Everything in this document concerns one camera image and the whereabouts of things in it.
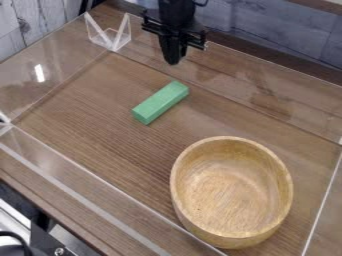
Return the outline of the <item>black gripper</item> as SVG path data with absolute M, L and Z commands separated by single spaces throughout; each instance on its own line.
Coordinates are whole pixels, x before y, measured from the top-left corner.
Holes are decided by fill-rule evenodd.
M 200 50 L 206 47 L 206 29 L 195 19 L 195 12 L 207 3 L 158 0 L 158 8 L 146 9 L 142 13 L 142 28 L 158 35 L 164 60 L 170 65 L 176 65 L 180 57 L 186 56 L 187 46 Z

